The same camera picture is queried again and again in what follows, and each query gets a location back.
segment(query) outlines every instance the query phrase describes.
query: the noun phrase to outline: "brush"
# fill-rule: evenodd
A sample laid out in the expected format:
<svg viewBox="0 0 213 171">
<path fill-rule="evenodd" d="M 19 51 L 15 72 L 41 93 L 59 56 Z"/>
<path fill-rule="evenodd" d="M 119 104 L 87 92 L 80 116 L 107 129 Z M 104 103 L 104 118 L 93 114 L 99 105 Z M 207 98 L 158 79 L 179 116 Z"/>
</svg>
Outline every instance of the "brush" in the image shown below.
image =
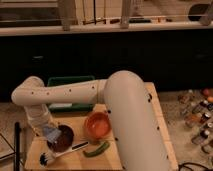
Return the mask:
<svg viewBox="0 0 213 171">
<path fill-rule="evenodd" d="M 43 166 L 50 165 L 51 163 L 53 163 L 56 160 L 57 157 L 60 157 L 64 154 L 71 153 L 73 151 L 79 150 L 83 147 L 86 147 L 88 144 L 89 144 L 88 141 L 77 144 L 75 146 L 70 147 L 68 150 L 66 150 L 65 152 L 62 152 L 62 153 L 54 153 L 54 152 L 49 150 L 49 151 L 47 151 L 46 153 L 43 153 L 40 156 L 40 164 L 43 165 Z"/>
</svg>

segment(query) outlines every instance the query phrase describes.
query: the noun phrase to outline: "wooden table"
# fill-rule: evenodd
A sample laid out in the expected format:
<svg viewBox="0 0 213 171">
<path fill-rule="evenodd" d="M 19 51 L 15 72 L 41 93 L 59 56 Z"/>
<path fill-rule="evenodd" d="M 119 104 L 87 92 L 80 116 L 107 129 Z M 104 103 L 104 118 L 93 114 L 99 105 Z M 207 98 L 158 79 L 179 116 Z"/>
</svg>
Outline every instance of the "wooden table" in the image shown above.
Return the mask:
<svg viewBox="0 0 213 171">
<path fill-rule="evenodd" d="M 171 170 L 178 170 L 178 164 L 175 157 L 174 149 L 170 140 L 167 126 L 160 107 L 159 99 L 153 83 L 145 83 L 147 90 L 152 95 L 152 105 L 159 123 L 160 131 L 168 152 L 169 160 L 171 161 Z M 95 111 L 104 111 L 105 105 L 97 104 L 94 107 Z M 86 116 L 82 116 L 82 112 L 75 114 L 57 114 L 54 115 L 54 120 L 61 124 L 66 124 L 74 130 L 75 137 L 73 144 L 85 141 L 83 134 L 83 123 Z M 40 155 L 47 151 L 46 141 L 43 137 L 34 137 L 29 149 L 25 169 L 28 170 L 122 170 L 119 154 L 114 140 L 113 132 L 111 131 L 107 140 L 110 141 L 110 148 L 102 155 L 94 158 L 85 158 L 82 150 L 66 154 L 57 158 L 57 160 L 46 168 L 39 164 Z M 91 151 L 97 146 L 89 145 L 84 150 Z"/>
</svg>

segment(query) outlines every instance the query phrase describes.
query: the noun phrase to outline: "cable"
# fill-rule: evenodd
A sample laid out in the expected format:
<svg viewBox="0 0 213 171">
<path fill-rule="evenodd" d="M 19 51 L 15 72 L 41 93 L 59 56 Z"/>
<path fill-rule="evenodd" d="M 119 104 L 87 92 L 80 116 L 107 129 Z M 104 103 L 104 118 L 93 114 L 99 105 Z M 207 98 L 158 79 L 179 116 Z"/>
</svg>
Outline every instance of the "cable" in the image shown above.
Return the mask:
<svg viewBox="0 0 213 171">
<path fill-rule="evenodd" d="M 193 163 L 193 162 L 185 162 L 185 163 L 179 164 L 179 171 L 181 171 L 181 169 L 183 169 L 183 168 L 189 169 L 190 171 L 195 171 L 187 165 L 192 165 L 192 166 L 197 166 L 197 167 L 203 168 L 204 169 L 203 171 L 213 171 L 212 169 L 209 169 L 208 167 L 206 167 L 202 164 Z"/>
</svg>

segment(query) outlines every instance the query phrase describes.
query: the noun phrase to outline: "black cable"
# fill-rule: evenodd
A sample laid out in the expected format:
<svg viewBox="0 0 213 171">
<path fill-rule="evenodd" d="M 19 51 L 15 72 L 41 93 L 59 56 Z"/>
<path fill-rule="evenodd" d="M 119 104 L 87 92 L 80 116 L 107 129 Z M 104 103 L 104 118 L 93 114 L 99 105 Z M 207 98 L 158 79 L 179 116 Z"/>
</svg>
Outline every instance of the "black cable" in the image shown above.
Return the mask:
<svg viewBox="0 0 213 171">
<path fill-rule="evenodd" d="M 183 168 L 187 168 L 189 169 L 190 171 L 195 171 L 193 170 L 191 167 L 187 166 L 187 165 L 192 165 L 192 166 L 197 166 L 197 167 L 200 167 L 200 168 L 203 168 L 204 171 L 213 171 L 212 169 L 209 169 L 208 167 L 202 165 L 202 164 L 199 164 L 199 163 L 193 163 L 193 162 L 185 162 L 185 163 L 182 163 L 179 165 L 179 171 L 181 171 L 181 169 Z"/>
<path fill-rule="evenodd" d="M 93 17 L 94 17 L 94 23 L 96 24 L 97 23 L 97 20 L 96 20 L 96 0 L 93 0 Z"/>
</svg>

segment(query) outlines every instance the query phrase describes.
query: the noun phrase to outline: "floor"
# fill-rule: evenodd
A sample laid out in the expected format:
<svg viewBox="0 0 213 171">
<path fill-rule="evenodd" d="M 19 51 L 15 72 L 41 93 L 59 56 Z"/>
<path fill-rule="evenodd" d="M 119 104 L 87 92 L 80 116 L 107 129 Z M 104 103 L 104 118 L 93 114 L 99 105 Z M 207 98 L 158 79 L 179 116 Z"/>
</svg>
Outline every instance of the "floor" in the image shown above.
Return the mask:
<svg viewBox="0 0 213 171">
<path fill-rule="evenodd" d="M 178 96 L 185 94 L 185 91 L 174 92 L 158 92 L 161 107 L 170 133 L 170 138 L 173 143 L 175 154 L 178 163 L 196 162 L 212 168 L 208 155 L 201 151 L 199 145 L 191 143 L 191 138 L 195 136 L 199 130 L 198 127 L 189 129 L 184 123 L 184 119 L 180 116 L 180 109 L 183 107 L 178 101 Z M 203 99 L 200 91 L 194 91 L 196 96 L 195 102 Z M 23 152 L 23 160 L 26 157 L 26 151 L 30 146 L 34 134 L 27 124 L 26 115 L 23 108 L 17 107 L 12 103 L 0 103 L 0 133 L 13 145 L 14 123 L 20 122 L 22 127 L 21 134 L 21 151 Z M 9 146 L 0 138 L 0 155 L 8 151 Z M 4 171 L 13 170 L 12 159 L 0 161 L 0 168 Z"/>
</svg>

